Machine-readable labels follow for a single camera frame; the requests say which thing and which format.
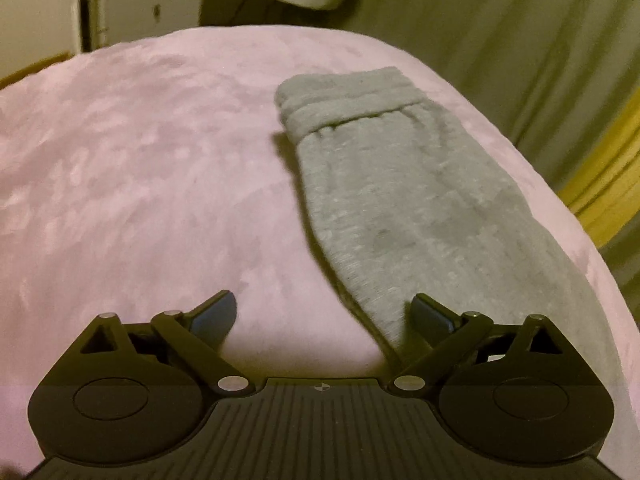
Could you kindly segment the olive green curtain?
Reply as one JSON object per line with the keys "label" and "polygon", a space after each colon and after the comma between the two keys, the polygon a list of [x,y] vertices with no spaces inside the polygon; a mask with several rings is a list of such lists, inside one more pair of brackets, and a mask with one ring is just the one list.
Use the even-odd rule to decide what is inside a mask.
{"label": "olive green curtain", "polygon": [[[558,195],[639,92],[639,0],[348,0],[344,27],[436,70]],[[639,214],[598,249],[637,310]]]}

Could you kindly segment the grey knit pants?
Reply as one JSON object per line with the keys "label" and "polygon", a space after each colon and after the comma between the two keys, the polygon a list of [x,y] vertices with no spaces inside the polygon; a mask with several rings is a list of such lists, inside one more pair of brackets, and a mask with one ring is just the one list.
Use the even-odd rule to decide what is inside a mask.
{"label": "grey knit pants", "polygon": [[393,67],[298,75],[276,103],[314,238],[392,370],[430,348],[409,324],[422,292],[503,324],[548,316],[620,391],[622,363],[585,275],[454,114]]}

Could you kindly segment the pink fleece blanket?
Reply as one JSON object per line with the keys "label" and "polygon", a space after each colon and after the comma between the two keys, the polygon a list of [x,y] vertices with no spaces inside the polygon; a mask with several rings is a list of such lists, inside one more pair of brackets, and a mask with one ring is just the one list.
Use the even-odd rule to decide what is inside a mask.
{"label": "pink fleece blanket", "polygon": [[304,218],[274,92],[294,75],[395,66],[516,181],[600,299],[592,344],[623,372],[602,460],[639,474],[639,334],[577,220],[500,131],[410,54],[293,26],[202,27],[79,55],[1,93],[1,474],[42,459],[27,403],[100,313],[126,323],[238,300],[222,355],[258,377],[380,376]]}

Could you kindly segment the yellow curtain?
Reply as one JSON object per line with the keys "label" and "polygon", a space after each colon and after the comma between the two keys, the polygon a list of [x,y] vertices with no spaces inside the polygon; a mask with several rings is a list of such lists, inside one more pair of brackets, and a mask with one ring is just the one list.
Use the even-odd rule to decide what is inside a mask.
{"label": "yellow curtain", "polygon": [[559,192],[566,235],[597,248],[639,213],[639,92],[635,91]]}

